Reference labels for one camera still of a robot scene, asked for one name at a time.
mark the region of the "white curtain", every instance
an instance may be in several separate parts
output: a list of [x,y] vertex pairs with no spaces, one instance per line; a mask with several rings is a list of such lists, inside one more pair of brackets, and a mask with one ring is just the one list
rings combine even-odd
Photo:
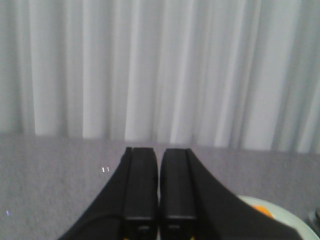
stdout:
[[0,0],[0,132],[320,153],[319,0]]

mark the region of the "black plastic part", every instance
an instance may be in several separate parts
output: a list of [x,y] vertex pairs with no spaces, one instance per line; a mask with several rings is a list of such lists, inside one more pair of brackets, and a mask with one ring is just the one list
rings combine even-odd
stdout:
[[197,219],[184,149],[167,149],[160,170],[160,234],[163,240],[190,240]]
[[197,240],[302,240],[297,231],[258,212],[218,182],[187,149],[198,217]]
[[111,179],[59,240],[121,240],[122,212],[132,149],[127,147]]
[[152,148],[134,148],[123,208],[124,235],[155,240],[158,223],[158,165]]

